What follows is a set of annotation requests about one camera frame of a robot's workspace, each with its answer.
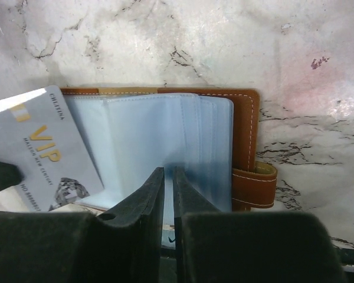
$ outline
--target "white marble tabletop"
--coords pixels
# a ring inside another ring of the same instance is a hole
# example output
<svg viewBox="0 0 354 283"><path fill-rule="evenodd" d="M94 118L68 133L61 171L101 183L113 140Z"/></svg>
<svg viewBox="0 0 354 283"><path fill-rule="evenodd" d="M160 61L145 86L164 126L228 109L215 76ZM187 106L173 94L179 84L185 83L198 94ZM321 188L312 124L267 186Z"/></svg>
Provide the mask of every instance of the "white marble tabletop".
<svg viewBox="0 0 354 283"><path fill-rule="evenodd" d="M256 88L275 209L354 248L354 0L0 0L0 99L51 84Z"/></svg>

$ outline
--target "card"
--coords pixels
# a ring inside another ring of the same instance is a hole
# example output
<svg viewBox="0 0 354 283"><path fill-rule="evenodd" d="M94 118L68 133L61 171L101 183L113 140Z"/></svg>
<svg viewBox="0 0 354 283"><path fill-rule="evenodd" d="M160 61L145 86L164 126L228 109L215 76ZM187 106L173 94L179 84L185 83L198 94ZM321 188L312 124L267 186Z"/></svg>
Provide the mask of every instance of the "card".
<svg viewBox="0 0 354 283"><path fill-rule="evenodd" d="M0 100L0 162L21 171L15 188L31 211L51 211L103 190L54 85Z"/></svg>

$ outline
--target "leather cover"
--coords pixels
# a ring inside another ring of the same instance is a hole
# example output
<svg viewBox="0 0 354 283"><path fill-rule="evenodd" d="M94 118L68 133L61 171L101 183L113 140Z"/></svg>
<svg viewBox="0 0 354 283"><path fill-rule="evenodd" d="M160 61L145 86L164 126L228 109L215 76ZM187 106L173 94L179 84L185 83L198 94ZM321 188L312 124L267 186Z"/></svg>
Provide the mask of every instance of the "leather cover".
<svg viewBox="0 0 354 283"><path fill-rule="evenodd" d="M234 103L232 147L232 210L270 208L274 205L277 169L256 162L260 96L255 90L238 88L61 88L64 95L142 95L154 93L197 93L230 99Z"/></svg>

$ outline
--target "marble surface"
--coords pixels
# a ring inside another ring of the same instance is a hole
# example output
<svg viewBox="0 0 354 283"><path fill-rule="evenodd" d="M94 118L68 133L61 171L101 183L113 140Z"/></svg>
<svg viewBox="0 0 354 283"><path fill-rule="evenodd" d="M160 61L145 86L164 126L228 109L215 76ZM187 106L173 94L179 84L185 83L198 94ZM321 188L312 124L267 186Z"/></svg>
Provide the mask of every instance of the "marble surface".
<svg viewBox="0 0 354 283"><path fill-rule="evenodd" d="M256 88L274 209L354 248L354 0L0 0L0 99L50 84Z"/></svg>

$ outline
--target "leather strap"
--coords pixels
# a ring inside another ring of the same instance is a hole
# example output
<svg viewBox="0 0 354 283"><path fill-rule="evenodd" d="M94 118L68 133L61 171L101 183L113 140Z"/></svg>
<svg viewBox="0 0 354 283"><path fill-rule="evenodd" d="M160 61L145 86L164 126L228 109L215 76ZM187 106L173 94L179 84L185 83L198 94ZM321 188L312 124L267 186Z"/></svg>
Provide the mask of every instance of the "leather strap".
<svg viewBox="0 0 354 283"><path fill-rule="evenodd" d="M65 95L142 95L152 93L197 93L228 98L234 103L232 151L232 210L270 208L274 204L277 169L256 162L260 96L255 90L238 88L62 88Z"/></svg>

